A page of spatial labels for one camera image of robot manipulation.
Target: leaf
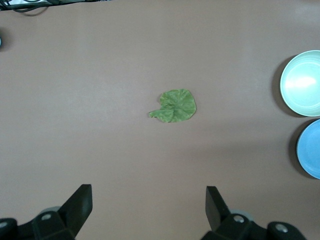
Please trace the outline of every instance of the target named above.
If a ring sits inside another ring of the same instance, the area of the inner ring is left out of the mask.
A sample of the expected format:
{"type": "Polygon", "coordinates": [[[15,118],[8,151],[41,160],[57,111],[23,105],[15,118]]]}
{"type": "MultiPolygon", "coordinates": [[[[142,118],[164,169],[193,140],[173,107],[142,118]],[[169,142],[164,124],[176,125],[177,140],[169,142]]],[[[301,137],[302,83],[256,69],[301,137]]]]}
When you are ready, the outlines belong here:
{"type": "Polygon", "coordinates": [[[186,89],[164,92],[160,97],[160,104],[160,110],[150,112],[149,116],[165,123],[188,120],[196,112],[195,99],[186,89]]]}

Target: green leaf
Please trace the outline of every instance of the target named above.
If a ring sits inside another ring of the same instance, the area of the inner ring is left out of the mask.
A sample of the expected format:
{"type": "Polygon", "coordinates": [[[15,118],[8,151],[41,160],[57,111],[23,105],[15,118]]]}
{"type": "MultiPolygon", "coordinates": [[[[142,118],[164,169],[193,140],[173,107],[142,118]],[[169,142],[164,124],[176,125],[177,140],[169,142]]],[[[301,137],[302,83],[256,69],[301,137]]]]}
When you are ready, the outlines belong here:
{"type": "Polygon", "coordinates": [[[188,120],[196,112],[195,99],[186,89],[164,92],[160,97],[160,104],[160,110],[150,112],[149,116],[165,123],[188,120]]]}

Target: blue bowl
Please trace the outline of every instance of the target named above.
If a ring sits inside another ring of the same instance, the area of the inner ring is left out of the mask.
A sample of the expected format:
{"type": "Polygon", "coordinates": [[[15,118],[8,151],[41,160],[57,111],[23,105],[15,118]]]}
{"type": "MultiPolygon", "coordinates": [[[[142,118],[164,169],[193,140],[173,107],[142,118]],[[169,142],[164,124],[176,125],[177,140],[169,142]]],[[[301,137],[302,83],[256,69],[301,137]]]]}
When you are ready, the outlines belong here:
{"type": "Polygon", "coordinates": [[[303,169],[320,179],[320,119],[314,121],[301,133],[296,155],[303,169]]]}

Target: bowl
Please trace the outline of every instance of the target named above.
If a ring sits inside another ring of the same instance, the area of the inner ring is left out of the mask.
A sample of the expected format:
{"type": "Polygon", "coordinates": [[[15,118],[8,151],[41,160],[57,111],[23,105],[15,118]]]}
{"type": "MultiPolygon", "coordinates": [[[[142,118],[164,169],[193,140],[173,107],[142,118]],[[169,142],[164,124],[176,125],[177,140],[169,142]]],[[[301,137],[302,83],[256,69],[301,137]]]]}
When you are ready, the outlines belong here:
{"type": "Polygon", "coordinates": [[[284,102],[294,112],[308,117],[320,116],[320,50],[295,56],[280,79],[284,102]]]}
{"type": "Polygon", "coordinates": [[[296,155],[303,169],[320,179],[320,119],[303,130],[297,142],[296,155]]]}

